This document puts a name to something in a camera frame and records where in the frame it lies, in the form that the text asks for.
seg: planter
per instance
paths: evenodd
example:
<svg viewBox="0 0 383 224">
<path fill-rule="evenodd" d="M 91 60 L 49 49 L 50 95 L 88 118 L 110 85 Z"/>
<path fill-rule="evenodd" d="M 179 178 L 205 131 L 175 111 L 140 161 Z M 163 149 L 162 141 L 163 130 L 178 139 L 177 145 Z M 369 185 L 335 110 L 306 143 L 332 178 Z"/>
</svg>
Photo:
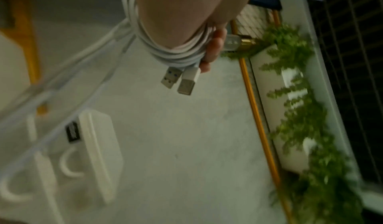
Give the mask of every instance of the planter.
<svg viewBox="0 0 383 224">
<path fill-rule="evenodd" d="M 259 68 L 263 64 L 272 63 L 278 60 L 267 54 L 267 51 L 271 48 L 276 48 L 276 45 L 270 46 L 256 54 L 250 58 L 250 62 L 253 66 L 255 81 L 257 83 L 266 120 L 270 130 L 273 131 L 280 124 L 281 119 L 285 118 L 284 113 L 286 108 L 284 103 L 286 100 L 305 95 L 307 94 L 307 90 L 304 89 L 291 92 L 276 99 L 271 99 L 267 96 L 267 93 L 272 90 L 291 86 L 291 80 L 294 76 L 301 73 L 297 69 L 283 70 L 281 75 L 277 75 L 274 71 L 261 71 Z M 306 138 L 303 143 L 303 151 L 292 148 L 288 155 L 283 153 L 284 141 L 277 137 L 273 142 L 283 169 L 296 173 L 301 173 L 303 170 L 308 169 L 308 155 L 311 147 L 316 144 L 315 141 Z"/>
</svg>

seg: usb plug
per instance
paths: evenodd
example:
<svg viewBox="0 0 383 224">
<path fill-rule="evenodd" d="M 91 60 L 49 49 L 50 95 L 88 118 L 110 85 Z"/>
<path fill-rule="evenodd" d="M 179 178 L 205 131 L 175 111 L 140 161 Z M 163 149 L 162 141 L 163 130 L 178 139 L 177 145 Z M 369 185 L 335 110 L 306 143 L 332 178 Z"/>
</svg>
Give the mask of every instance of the usb plug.
<svg viewBox="0 0 383 224">
<path fill-rule="evenodd" d="M 178 81 L 182 75 L 182 70 L 175 67 L 169 67 L 166 70 L 165 76 L 162 78 L 161 83 L 168 89 L 171 89 L 173 85 Z"/>
<path fill-rule="evenodd" d="M 184 95 L 191 95 L 200 74 L 201 69 L 199 67 L 187 67 L 182 74 L 182 80 L 177 91 Z"/>
</svg>

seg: metal grid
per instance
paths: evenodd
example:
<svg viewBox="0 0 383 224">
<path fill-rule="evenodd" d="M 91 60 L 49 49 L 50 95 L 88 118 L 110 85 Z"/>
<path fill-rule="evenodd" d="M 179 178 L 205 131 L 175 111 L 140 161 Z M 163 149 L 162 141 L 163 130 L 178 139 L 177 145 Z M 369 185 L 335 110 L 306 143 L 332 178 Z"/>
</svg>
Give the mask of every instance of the metal grid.
<svg viewBox="0 0 383 224">
<path fill-rule="evenodd" d="M 309 0 L 309 7 L 362 177 L 383 189 L 383 0 Z"/>
<path fill-rule="evenodd" d="M 247 4 L 236 18 L 238 34 L 262 38 L 265 29 L 272 22 L 271 11 Z"/>
</svg>

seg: hand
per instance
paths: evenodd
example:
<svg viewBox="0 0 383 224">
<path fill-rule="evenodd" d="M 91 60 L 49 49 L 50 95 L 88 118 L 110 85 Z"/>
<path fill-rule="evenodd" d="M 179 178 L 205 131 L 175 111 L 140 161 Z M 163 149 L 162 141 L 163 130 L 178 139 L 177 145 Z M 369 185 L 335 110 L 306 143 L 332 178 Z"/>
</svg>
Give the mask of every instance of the hand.
<svg viewBox="0 0 383 224">
<path fill-rule="evenodd" d="M 218 29 L 216 29 L 216 31 L 213 33 L 213 38 L 210 40 L 206 48 L 206 55 L 199 65 L 201 73 L 209 72 L 211 68 L 210 63 L 219 57 L 219 53 L 223 49 L 223 44 L 227 35 L 225 25 L 217 27 Z"/>
</svg>

